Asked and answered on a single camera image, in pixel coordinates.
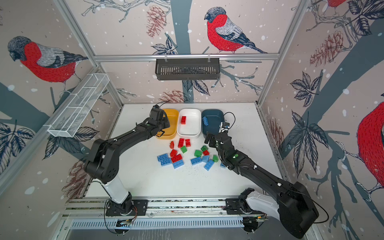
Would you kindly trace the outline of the yellow plastic bin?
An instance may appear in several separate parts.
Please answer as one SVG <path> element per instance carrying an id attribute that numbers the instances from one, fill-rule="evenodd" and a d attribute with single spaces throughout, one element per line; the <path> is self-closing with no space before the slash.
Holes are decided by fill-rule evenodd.
<path id="1" fill-rule="evenodd" d="M 171 140 L 177 134 L 179 111 L 175 109 L 165 109 L 165 112 L 168 116 L 170 127 L 167 129 L 164 129 L 165 133 L 162 136 L 161 136 L 162 132 L 158 132 L 157 137 L 159 137 L 161 140 Z"/>

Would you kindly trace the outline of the dark teal plastic bin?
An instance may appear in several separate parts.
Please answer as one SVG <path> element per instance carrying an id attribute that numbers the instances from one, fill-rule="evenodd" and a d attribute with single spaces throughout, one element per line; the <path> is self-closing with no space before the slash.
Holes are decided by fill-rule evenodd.
<path id="1" fill-rule="evenodd" d="M 203 117 L 207 117 L 209 125 L 205 126 L 203 124 Z M 202 133 L 206 137 L 207 133 L 212 133 L 214 135 L 219 133 L 220 124 L 224 122 L 224 113 L 219 109 L 207 109 L 202 112 Z"/>

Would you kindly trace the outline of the red lego long top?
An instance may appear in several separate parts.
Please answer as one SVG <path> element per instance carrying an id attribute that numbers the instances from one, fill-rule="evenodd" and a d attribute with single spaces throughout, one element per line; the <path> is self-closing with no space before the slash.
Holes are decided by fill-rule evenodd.
<path id="1" fill-rule="evenodd" d="M 178 143 L 178 148 L 182 148 L 184 146 L 185 139 L 180 138 Z"/>

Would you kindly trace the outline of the white plastic bin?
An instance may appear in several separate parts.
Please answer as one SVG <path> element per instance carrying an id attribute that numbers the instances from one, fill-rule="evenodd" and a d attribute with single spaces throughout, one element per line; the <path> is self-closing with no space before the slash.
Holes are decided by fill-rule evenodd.
<path id="1" fill-rule="evenodd" d="M 181 124 L 182 116 L 187 117 L 185 125 Z M 182 109 L 179 112 L 177 134 L 181 138 L 195 139 L 202 131 L 202 113 L 198 109 Z"/>

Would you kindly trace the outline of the red lego square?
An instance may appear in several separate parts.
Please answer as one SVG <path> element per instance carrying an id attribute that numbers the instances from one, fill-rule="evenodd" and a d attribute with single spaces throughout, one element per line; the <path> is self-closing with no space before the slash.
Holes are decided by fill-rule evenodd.
<path id="1" fill-rule="evenodd" d="M 185 139 L 185 145 L 186 147 L 191 147 L 191 140 L 190 139 Z"/>

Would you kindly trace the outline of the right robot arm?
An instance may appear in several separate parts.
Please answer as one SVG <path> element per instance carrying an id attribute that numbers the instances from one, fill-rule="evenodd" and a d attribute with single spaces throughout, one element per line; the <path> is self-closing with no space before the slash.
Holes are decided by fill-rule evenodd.
<path id="1" fill-rule="evenodd" d="M 207 133 L 205 143 L 216 148 L 220 160 L 229 170 L 251 180 L 268 193 L 276 203 L 277 218 L 292 236 L 304 237 L 319 217 L 319 211 L 303 184 L 292 184 L 276 177 L 236 150 L 227 129 L 216 135 Z"/>

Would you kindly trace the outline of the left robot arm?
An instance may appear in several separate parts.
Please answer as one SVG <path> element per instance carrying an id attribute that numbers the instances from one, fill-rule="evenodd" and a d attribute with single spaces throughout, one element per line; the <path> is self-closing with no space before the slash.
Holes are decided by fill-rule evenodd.
<path id="1" fill-rule="evenodd" d="M 159 132 L 164 133 L 170 127 L 166 112 L 159 105 L 154 105 L 150 115 L 134 129 L 108 140 L 94 141 L 84 165 L 84 171 L 97 179 L 110 196 L 110 203 L 128 215 L 135 209 L 131 193 L 124 187 L 118 176 L 120 156 L 131 147 L 149 140 Z"/>

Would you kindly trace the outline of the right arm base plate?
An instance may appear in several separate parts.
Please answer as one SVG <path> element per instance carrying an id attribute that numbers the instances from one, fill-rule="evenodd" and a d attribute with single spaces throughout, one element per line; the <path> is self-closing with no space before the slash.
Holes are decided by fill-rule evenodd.
<path id="1" fill-rule="evenodd" d="M 228 215 L 264 215 L 260 211 L 252 210 L 245 201 L 240 199 L 226 199 L 224 211 Z"/>

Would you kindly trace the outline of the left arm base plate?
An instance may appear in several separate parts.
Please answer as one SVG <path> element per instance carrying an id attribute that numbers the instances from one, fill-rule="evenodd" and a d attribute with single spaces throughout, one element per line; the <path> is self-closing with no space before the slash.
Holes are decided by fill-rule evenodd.
<path id="1" fill-rule="evenodd" d="M 109 200 L 106 206 L 106 216 L 145 216 L 148 203 L 148 200 L 126 200 L 122 204 L 117 204 Z"/>

